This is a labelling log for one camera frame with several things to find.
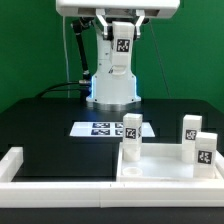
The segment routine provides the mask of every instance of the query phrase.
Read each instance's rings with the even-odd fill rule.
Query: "wire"
[[[159,47],[158,47],[158,43],[156,41],[156,36],[155,36],[155,32],[153,30],[151,20],[149,21],[149,26],[150,26],[150,30],[151,30],[151,33],[152,33],[153,42],[154,42],[154,45],[155,45],[155,48],[156,48],[156,54],[157,54],[158,62],[159,62],[159,65],[160,65],[160,69],[161,69],[161,73],[162,73],[162,77],[163,77],[163,82],[164,82],[165,87],[166,87],[166,92],[167,92],[168,97],[171,99],[172,97],[170,95],[170,90],[169,90],[169,86],[168,86],[167,79],[166,79],[165,69],[164,69],[164,66],[163,66],[162,58],[161,58],[161,55],[160,55],[160,52],[159,52]]]
[[[59,83],[59,84],[56,84],[56,85],[48,87],[44,91],[38,93],[35,97],[41,98],[46,92],[50,92],[53,89],[56,89],[56,88],[59,88],[59,87],[63,87],[63,86],[71,86],[71,85],[78,85],[78,84],[79,84],[78,81]]]
[[[46,91],[43,91],[41,92],[41,94],[38,94],[38,98],[41,98],[42,96],[44,96],[46,93],[49,93],[49,92],[65,92],[65,91],[89,91],[89,88],[77,88],[77,89],[50,89],[50,90],[46,90]]]
[[[66,41],[66,17],[63,16],[63,44],[64,44],[64,54],[65,54],[65,64],[66,64],[66,80],[70,82],[70,71],[69,71],[69,62],[68,62],[68,51],[67,51],[67,41]]]

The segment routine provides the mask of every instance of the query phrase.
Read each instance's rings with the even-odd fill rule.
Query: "white robot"
[[[56,0],[60,15],[97,18],[98,69],[91,78],[87,105],[103,110],[125,110],[141,101],[131,71],[133,40],[140,38],[145,19],[170,18],[179,0]]]

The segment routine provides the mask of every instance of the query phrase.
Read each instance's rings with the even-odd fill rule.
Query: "black tabletop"
[[[71,137],[69,133],[76,121],[122,122],[126,113],[143,114],[156,135],[143,142],[155,143],[181,143],[184,115],[202,115],[202,130],[218,133],[218,151],[224,152],[224,114],[204,101],[143,100],[138,108],[109,112],[87,108],[78,99],[31,98],[0,114],[0,156],[11,146],[23,146],[24,164],[13,181],[115,181],[122,139]],[[8,223],[213,223],[213,219],[219,223],[224,209],[1,209],[0,218],[12,221]]]

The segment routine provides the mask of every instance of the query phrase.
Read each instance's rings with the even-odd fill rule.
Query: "green wall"
[[[55,0],[1,1],[0,111],[66,80],[62,18]],[[223,0],[182,0],[172,19],[153,20],[152,25],[171,97],[203,99],[224,112],[223,10]],[[66,21],[70,71],[71,79],[77,80],[81,68],[70,21]],[[94,73],[94,29],[83,36]],[[143,98],[168,98],[149,25],[135,43],[133,71]]]

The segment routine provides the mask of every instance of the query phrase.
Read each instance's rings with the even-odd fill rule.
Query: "white cube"
[[[193,143],[201,131],[202,116],[186,115],[183,120],[182,143]]]
[[[142,144],[142,115],[126,114],[123,125],[123,159],[129,162],[138,161]]]
[[[194,177],[214,178],[217,134],[198,132],[195,141]]]
[[[186,115],[183,119],[182,130],[182,161],[185,163],[194,163],[195,157],[195,139],[201,131],[202,116]]]

